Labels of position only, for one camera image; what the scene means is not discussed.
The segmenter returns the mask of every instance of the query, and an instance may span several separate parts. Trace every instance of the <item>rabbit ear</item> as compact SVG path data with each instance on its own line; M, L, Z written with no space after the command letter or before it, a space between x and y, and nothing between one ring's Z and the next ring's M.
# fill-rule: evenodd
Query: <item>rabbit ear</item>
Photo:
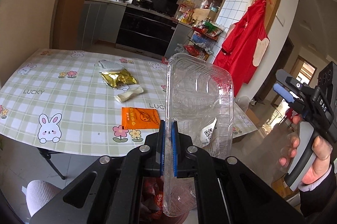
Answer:
M43 126L43 124L47 124L49 122L48 116L46 116L44 113L40 115L39 117L40 125Z
M61 118L62 118L62 115L60 113L57 113L56 115L52 117L50 121L57 124L61 121Z

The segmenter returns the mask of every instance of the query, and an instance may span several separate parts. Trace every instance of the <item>gold foil wrapper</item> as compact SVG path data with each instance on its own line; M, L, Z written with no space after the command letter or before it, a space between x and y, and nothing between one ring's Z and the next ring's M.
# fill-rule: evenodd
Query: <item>gold foil wrapper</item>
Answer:
M136 79L131 76L127 70L120 72L100 72L103 77L104 82L112 87L116 88L117 82L121 81L124 84L137 84Z

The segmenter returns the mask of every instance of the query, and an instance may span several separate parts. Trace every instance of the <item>checkered tablecloth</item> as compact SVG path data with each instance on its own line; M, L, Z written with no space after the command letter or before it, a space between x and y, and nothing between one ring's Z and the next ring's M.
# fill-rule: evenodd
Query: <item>checkered tablecloth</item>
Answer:
M107 86L99 74L103 68L98 61L103 59L122 64L145 92L123 104L117 102L114 95L138 85L118 86L116 90ZM166 65L140 59L38 50L0 90L0 133L59 152L126 155L157 130L139 130L141 136L133 139L131 130L121 126L121 108L155 108L165 119L166 74ZM247 116L236 109L234 126L245 133L256 130L247 122Z

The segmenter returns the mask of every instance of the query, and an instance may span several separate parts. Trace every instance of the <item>transparent plastic tray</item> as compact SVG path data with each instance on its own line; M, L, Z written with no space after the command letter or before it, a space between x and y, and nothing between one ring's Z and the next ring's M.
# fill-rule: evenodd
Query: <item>transparent plastic tray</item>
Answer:
M169 59L163 200L166 215L179 216L197 204L193 178L174 177L172 122L177 121L178 131L191 136L193 145L201 148L199 132L216 117L211 143L218 141L215 156L226 158L232 143L233 103L233 83L227 71L184 53Z

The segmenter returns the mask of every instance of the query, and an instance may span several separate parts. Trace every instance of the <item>white cuff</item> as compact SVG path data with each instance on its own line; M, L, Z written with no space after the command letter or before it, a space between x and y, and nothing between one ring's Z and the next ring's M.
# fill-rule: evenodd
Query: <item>white cuff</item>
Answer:
M314 183L311 183L309 185L304 184L303 182L300 182L298 185L298 189L303 191L303 192L307 192L307 191L311 191L314 190L319 184L321 184L321 182L326 179L326 177L329 175L329 173L331 172L331 168L332 165L330 164L329 169L327 170L327 172L318 180L316 180Z

